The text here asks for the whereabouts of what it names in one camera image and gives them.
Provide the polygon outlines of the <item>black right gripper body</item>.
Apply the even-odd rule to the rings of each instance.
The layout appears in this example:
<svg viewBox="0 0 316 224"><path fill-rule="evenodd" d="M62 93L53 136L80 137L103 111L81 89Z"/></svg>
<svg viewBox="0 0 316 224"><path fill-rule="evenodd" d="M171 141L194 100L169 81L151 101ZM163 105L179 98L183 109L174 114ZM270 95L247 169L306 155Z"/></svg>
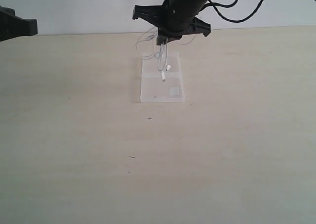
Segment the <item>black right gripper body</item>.
<svg viewBox="0 0 316 224"><path fill-rule="evenodd" d="M135 5L132 19L141 18L163 31L168 36L211 33L211 25L181 11L173 12L162 5Z"/></svg>

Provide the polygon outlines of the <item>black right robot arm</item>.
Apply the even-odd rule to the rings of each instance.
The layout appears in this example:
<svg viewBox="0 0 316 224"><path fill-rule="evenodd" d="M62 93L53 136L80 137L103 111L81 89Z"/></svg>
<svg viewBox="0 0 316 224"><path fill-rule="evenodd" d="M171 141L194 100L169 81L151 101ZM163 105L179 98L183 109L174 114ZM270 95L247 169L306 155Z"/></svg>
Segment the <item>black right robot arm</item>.
<svg viewBox="0 0 316 224"><path fill-rule="evenodd" d="M211 25L197 18L208 0L164 0L161 5L135 5L132 19L141 18L157 27L157 45L180 40L186 35L211 33Z"/></svg>

